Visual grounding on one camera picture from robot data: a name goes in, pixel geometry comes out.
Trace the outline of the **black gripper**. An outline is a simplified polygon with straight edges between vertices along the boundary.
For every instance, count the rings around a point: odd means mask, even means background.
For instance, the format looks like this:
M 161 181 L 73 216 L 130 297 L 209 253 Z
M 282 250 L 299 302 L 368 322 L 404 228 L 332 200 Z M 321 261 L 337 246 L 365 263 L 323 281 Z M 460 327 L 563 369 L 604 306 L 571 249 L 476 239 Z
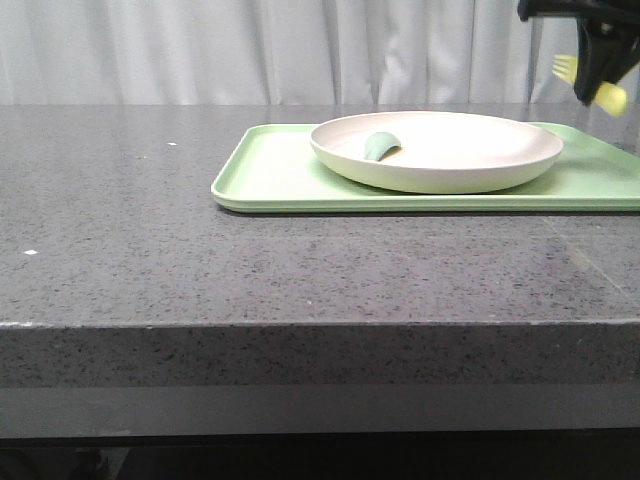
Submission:
M 544 16 L 577 19 L 574 92 L 585 106 L 603 81 L 617 84 L 639 63 L 638 1 L 520 0 L 517 14 L 522 21 Z

